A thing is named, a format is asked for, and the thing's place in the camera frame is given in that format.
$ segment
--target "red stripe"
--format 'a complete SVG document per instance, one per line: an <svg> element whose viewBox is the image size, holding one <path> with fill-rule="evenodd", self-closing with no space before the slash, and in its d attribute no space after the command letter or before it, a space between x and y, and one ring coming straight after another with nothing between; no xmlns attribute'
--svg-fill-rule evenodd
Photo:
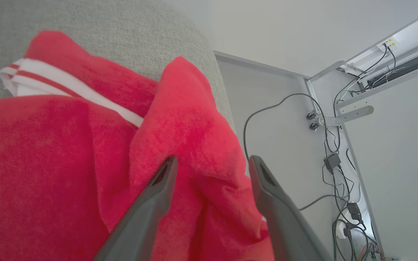
<svg viewBox="0 0 418 261"><path fill-rule="evenodd" d="M50 79L45 78L43 76L39 76L38 74L30 73L28 71L17 71L16 75L20 75L20 76L25 76L25 77L28 77L28 78L32 78L34 80L37 80L37 81L40 81L40 82L45 83L47 85L50 85L50 86L52 86L54 88L57 88L57 89L65 92L66 94L69 94L71 96L81 97L80 95L76 94L74 91L72 91L71 89L65 87L64 85L58 84L57 82L51 81Z"/></svg>
<svg viewBox="0 0 418 261"><path fill-rule="evenodd" d="M67 35L57 31L40 32L30 43L24 58L42 61L65 71L141 117L148 113L159 84L123 66L88 54Z"/></svg>

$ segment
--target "white ceiling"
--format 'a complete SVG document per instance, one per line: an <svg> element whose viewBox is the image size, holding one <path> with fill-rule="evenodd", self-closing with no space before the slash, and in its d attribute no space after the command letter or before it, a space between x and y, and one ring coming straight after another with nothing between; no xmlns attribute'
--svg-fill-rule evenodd
<svg viewBox="0 0 418 261"><path fill-rule="evenodd" d="M418 18L414 0L167 0L220 53L313 76Z"/></svg>

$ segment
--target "gray fabric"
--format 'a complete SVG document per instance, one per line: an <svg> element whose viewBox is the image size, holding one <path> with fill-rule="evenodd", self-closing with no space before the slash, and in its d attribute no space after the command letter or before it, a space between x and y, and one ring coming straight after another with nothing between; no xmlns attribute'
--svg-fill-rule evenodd
<svg viewBox="0 0 418 261"><path fill-rule="evenodd" d="M41 30L60 30L89 53L159 80L183 56L208 78L217 109L234 128L208 41L183 14L160 0L0 0L0 69L22 58ZM10 96L0 82L0 98Z"/></svg>

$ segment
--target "towel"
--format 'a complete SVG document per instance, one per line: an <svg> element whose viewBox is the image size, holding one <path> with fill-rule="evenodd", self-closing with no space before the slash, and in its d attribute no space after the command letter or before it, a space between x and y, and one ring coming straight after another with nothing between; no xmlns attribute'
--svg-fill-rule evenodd
<svg viewBox="0 0 418 261"><path fill-rule="evenodd" d="M238 139L184 58L157 82L43 31L0 76L15 96L0 99L0 260L91 260L169 155L152 260L274 259Z"/></svg>

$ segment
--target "power adapter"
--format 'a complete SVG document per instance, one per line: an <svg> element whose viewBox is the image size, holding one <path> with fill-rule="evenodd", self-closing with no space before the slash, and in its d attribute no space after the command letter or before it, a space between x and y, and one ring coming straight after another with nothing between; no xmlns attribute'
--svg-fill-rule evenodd
<svg viewBox="0 0 418 261"><path fill-rule="evenodd" d="M327 170L333 170L335 167L340 165L341 160L338 156L338 153L334 153L332 155L329 155L324 159L325 166L327 166Z"/></svg>

